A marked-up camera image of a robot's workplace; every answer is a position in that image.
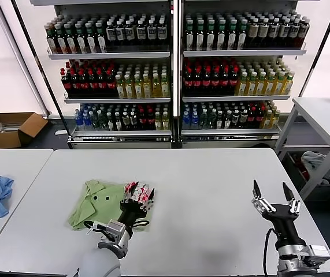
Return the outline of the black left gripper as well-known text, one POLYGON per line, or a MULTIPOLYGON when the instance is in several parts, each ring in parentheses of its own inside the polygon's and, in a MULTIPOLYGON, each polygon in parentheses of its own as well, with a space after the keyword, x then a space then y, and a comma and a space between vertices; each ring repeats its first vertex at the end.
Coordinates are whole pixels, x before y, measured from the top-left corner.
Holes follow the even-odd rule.
POLYGON ((149 212, 154 205, 154 188, 152 188, 149 195, 145 197, 143 204, 137 202, 139 199, 139 191, 137 190, 138 184, 138 182, 126 184, 124 187, 124 196, 120 202, 120 223, 125 225, 126 231, 132 230, 137 219, 145 218, 145 212, 149 212))

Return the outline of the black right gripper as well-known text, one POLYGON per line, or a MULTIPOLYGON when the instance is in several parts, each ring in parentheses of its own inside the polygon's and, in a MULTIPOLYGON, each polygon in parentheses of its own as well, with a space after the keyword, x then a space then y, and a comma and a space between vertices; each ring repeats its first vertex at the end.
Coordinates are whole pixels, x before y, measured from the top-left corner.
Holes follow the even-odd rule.
POLYGON ((271 204, 261 194, 257 180, 253 181, 252 204, 259 213, 264 213, 264 219, 272 222, 277 232, 275 247, 287 245, 303 245, 294 221, 300 214, 300 201, 294 197, 292 190, 283 182, 283 191, 288 205, 271 204))

